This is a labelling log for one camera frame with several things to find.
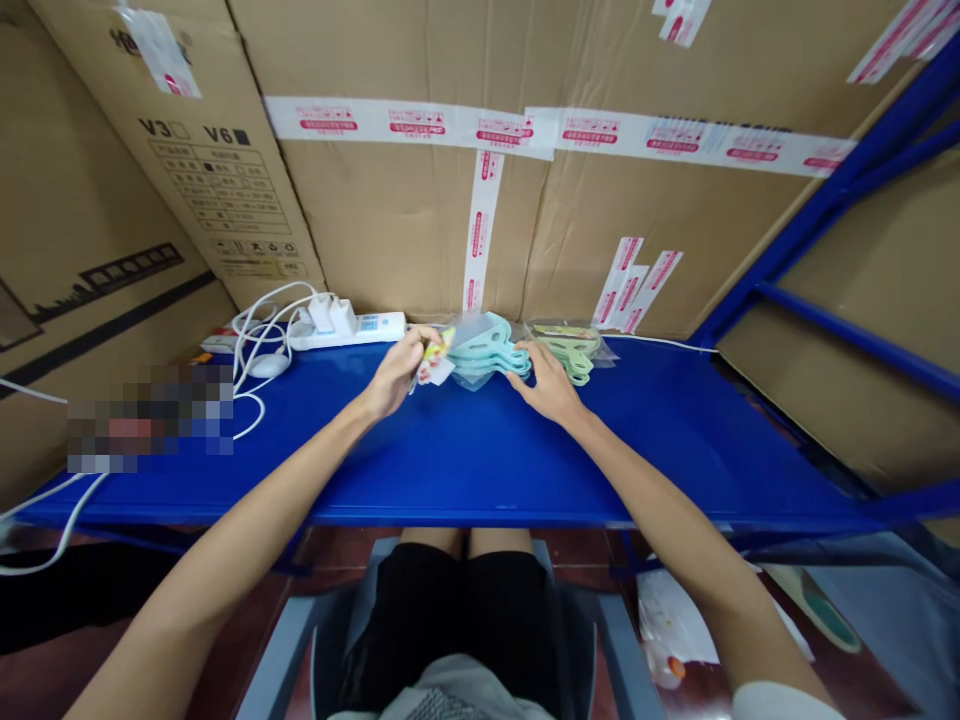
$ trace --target white power strip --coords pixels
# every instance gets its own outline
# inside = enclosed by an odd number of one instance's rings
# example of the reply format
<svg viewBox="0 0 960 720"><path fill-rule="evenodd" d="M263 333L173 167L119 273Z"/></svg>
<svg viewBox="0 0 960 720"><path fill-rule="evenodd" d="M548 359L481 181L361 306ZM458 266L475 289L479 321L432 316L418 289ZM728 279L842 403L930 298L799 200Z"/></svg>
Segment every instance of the white power strip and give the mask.
<svg viewBox="0 0 960 720"><path fill-rule="evenodd" d="M352 335L338 333L336 330L321 331L311 323L297 320L290 324L287 342L294 350L315 350L340 345L396 342L406 331L407 318L402 312L358 315L357 331Z"/></svg>

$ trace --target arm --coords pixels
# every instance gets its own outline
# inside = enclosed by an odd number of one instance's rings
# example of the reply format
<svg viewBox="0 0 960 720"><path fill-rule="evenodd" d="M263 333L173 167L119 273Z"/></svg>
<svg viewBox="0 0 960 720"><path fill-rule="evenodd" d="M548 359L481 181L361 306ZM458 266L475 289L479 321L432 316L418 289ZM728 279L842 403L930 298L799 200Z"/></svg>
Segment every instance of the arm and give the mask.
<svg viewBox="0 0 960 720"><path fill-rule="evenodd" d="M390 348L369 387L253 488L174 566L67 713L68 720L183 717L217 634L280 556L361 437L400 407L423 341Z"/></svg>
<svg viewBox="0 0 960 720"><path fill-rule="evenodd" d="M769 680L832 706L763 584L737 551L676 485L583 406L549 350L535 343L517 347L530 352L537 385L527 387L512 374L511 384L530 406L566 429L607 476L650 547L703 615L731 691Z"/></svg>

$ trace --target black shorts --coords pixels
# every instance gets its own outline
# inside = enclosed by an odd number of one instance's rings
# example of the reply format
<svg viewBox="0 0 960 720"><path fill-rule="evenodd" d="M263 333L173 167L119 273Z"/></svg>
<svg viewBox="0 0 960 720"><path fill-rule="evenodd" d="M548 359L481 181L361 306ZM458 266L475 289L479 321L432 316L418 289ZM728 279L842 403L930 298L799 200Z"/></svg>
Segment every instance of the black shorts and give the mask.
<svg viewBox="0 0 960 720"><path fill-rule="evenodd" d="M434 660L465 653L511 695L560 717L546 571L529 553L458 561L401 543L377 574L370 622L344 660L338 710L382 713Z"/></svg>

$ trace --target packing tape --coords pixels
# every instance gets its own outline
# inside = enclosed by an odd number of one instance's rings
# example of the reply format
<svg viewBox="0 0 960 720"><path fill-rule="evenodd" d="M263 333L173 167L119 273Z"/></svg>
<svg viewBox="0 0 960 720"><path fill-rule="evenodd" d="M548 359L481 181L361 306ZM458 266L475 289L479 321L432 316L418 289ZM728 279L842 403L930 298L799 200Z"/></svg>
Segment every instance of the packing tape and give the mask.
<svg viewBox="0 0 960 720"><path fill-rule="evenodd" d="M463 272L463 311L479 312L483 305L483 286L493 220L497 214L497 196L504 157L489 150L477 151L470 199L470 229L467 233L467 262Z"/></svg>
<svg viewBox="0 0 960 720"><path fill-rule="evenodd" d="M558 150L829 177L854 140L802 135L786 128L588 110L527 108Z"/></svg>
<svg viewBox="0 0 960 720"><path fill-rule="evenodd" d="M266 97L281 140L390 142L476 148L552 160L554 150L828 177L856 141L763 125L527 108L523 115L460 105Z"/></svg>
<svg viewBox="0 0 960 720"><path fill-rule="evenodd" d="M630 269L627 270L627 281L623 285L623 291L620 293L620 298L617 300L616 307L613 310L610 327L622 328L627 324L630 319L633 301L636 299L637 293L640 292L644 278L646 278L649 270L649 265L632 265Z"/></svg>
<svg viewBox="0 0 960 720"><path fill-rule="evenodd" d="M664 250L660 253L653 269L647 275L643 285L640 286L640 291L633 299L625 323L618 328L621 332L633 335L637 326L640 325L640 321L650 310L654 299L660 294L660 289L666 284L677 265L680 264L681 258L683 258L683 253L679 250Z"/></svg>
<svg viewBox="0 0 960 720"><path fill-rule="evenodd" d="M703 25L711 0L664 0L654 3L654 14L666 11L666 20L660 29L660 39L680 47L690 47L697 31Z"/></svg>
<svg viewBox="0 0 960 720"><path fill-rule="evenodd" d="M618 305L621 304L624 287L629 281L630 269L633 267L633 261L640 252L643 245L643 238L625 237L620 238L617 245L617 254L613 257L613 264L610 266L610 272L607 273L607 281L603 285L603 292L600 293L600 300L597 301L597 307L593 311L594 327L612 328L613 317L617 312Z"/></svg>
<svg viewBox="0 0 960 720"><path fill-rule="evenodd" d="M940 9L940 2L941 0L908 0L850 73L847 82L855 85L873 85L880 82L933 20Z"/></svg>
<svg viewBox="0 0 960 720"><path fill-rule="evenodd" d="M160 91L169 95L202 98L190 64L184 59L167 18L160 13L131 8L125 0L116 11L123 18L130 37L137 43L140 57Z"/></svg>
<svg viewBox="0 0 960 720"><path fill-rule="evenodd" d="M281 140L448 145L553 160L553 135L533 118L441 103L265 97Z"/></svg>
<svg viewBox="0 0 960 720"><path fill-rule="evenodd" d="M932 60L960 29L960 0L942 0L940 8L903 51L916 60Z"/></svg>

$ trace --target hand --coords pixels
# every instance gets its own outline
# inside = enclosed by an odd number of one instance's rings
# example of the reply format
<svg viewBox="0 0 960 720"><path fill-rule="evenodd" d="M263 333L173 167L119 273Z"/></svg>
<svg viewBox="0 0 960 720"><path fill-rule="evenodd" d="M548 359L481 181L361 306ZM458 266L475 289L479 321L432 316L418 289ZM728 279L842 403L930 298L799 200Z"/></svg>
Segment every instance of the hand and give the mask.
<svg viewBox="0 0 960 720"><path fill-rule="evenodd" d="M387 351L373 380L358 398L374 421L392 415L403 403L410 389L410 380L429 342L442 345L440 333L428 325L414 325Z"/></svg>
<svg viewBox="0 0 960 720"><path fill-rule="evenodd" d="M533 373L537 378L536 387L530 387L516 373L507 373L513 389L520 393L527 405L564 427L587 412L577 391L570 384L567 371L546 345L524 340L515 347L530 353Z"/></svg>

